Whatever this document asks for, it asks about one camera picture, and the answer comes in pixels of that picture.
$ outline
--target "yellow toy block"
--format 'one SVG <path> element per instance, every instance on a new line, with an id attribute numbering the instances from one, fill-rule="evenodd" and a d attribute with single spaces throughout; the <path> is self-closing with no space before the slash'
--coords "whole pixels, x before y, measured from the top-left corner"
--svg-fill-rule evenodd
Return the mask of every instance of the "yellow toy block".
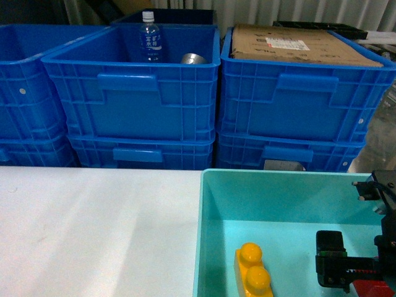
<path id="1" fill-rule="evenodd" d="M 271 277 L 262 263 L 261 248 L 245 243 L 235 252 L 235 277 L 239 297 L 273 297 Z"/>

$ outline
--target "bottle cap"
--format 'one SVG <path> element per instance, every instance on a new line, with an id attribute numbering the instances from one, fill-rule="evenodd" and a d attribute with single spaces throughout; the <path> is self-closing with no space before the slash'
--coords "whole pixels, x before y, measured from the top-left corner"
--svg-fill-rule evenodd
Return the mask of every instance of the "bottle cap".
<path id="1" fill-rule="evenodd" d="M 152 11 L 143 11 L 143 22 L 151 23 L 154 22 L 154 12 Z"/>

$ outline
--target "stacked crate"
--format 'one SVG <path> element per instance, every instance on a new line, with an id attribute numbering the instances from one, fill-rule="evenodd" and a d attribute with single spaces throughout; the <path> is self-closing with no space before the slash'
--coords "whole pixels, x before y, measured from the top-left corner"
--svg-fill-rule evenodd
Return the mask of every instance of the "stacked crate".
<path id="1" fill-rule="evenodd" d="M 384 67 L 233 59 L 223 47 L 216 167 L 262 170 L 267 160 L 347 171 L 396 76 L 395 64 L 335 35 Z"/>
<path id="2" fill-rule="evenodd" d="M 163 61 L 140 50 L 141 24 L 123 24 L 42 59 L 82 166 L 203 170 L 212 166 L 216 26 L 160 25 Z M 195 53 L 208 64 L 181 64 Z"/>
<path id="3" fill-rule="evenodd" d="M 101 29 L 0 26 L 0 165 L 76 166 L 58 94 L 40 59 Z"/>

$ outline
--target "red component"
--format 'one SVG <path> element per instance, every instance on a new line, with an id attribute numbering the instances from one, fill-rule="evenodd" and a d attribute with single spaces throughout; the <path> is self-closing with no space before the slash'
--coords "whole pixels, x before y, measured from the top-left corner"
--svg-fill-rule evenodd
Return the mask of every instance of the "red component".
<path id="1" fill-rule="evenodd" d="M 395 294 L 382 280 L 355 280 L 353 286 L 359 297 L 393 297 Z"/>

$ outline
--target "white table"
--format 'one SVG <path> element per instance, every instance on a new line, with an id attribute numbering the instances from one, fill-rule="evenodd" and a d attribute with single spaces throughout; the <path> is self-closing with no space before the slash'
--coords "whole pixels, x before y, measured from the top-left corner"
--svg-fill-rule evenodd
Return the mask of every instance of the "white table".
<path id="1" fill-rule="evenodd" d="M 0 167 L 0 296 L 191 296 L 200 172 Z"/>

